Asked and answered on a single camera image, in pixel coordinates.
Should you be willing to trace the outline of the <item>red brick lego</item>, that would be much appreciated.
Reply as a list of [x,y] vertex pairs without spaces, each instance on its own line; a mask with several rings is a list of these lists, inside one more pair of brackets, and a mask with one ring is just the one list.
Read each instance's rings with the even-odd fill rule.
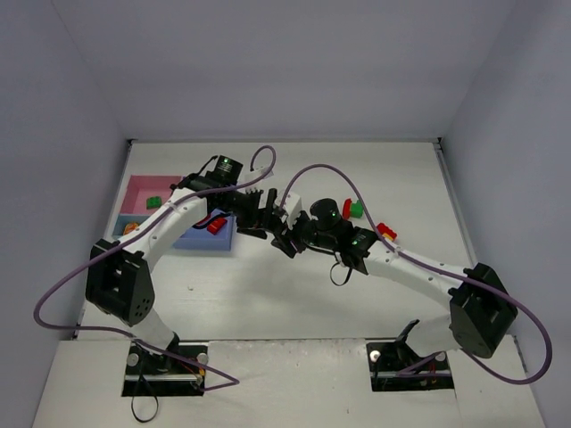
[[226,218],[214,219],[208,224],[206,230],[212,235],[217,235],[225,227],[227,222]]

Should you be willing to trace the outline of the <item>green wedge lego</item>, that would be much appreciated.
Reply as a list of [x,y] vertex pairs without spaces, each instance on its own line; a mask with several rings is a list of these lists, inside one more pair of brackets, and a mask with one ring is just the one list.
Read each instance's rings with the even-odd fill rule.
[[162,198],[159,195],[150,196],[145,200],[145,207],[148,210],[158,209],[162,206]]

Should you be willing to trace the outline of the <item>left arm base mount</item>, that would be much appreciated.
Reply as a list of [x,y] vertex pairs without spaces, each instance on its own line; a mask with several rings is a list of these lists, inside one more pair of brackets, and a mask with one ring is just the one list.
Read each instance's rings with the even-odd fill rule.
[[202,397],[205,371],[177,359],[154,354],[131,343],[122,397]]

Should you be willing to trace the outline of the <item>red flower printed lego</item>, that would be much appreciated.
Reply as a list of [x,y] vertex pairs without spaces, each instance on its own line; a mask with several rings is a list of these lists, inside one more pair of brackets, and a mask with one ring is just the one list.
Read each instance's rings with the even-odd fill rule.
[[194,225],[194,228],[196,228],[196,229],[206,228],[208,226],[210,220],[211,220],[211,216],[207,216],[207,217],[203,218],[200,222],[196,223]]

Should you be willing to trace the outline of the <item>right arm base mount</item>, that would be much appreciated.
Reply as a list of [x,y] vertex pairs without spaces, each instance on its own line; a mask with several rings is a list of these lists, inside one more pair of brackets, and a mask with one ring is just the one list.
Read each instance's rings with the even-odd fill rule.
[[452,391],[455,387],[447,354],[424,360],[395,341],[366,342],[373,392]]

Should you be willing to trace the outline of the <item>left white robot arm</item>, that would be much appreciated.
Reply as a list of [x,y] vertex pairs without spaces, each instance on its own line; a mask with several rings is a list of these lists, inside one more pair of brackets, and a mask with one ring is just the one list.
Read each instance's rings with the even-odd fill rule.
[[255,185],[270,176],[273,167],[252,170],[241,179],[242,167],[219,156],[212,171],[201,169],[172,185],[167,201],[134,231],[112,243],[101,239],[91,250],[86,300],[119,319],[128,328],[124,334],[149,344],[152,353],[174,353],[179,343],[154,309],[153,269],[184,232],[214,210],[255,220]]

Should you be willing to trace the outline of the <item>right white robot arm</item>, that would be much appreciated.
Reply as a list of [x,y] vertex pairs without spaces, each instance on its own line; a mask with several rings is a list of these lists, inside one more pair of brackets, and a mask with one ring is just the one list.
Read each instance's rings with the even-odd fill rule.
[[303,210],[300,198],[289,196],[285,203],[273,203],[272,213],[280,222],[272,243],[288,257],[304,250],[331,254],[350,272],[393,281],[447,310],[439,317],[407,323],[395,340],[404,361],[448,350],[491,358],[517,317],[517,308],[500,297],[505,288],[491,267],[453,267],[445,275],[445,268],[431,259],[387,248],[376,231],[344,219],[330,198]]

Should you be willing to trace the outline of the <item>yellow round printed lego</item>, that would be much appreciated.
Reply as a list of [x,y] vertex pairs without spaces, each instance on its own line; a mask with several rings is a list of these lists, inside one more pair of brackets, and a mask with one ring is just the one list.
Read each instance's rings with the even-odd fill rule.
[[124,226],[123,235],[128,235],[129,233],[135,231],[138,228],[137,222],[130,222]]

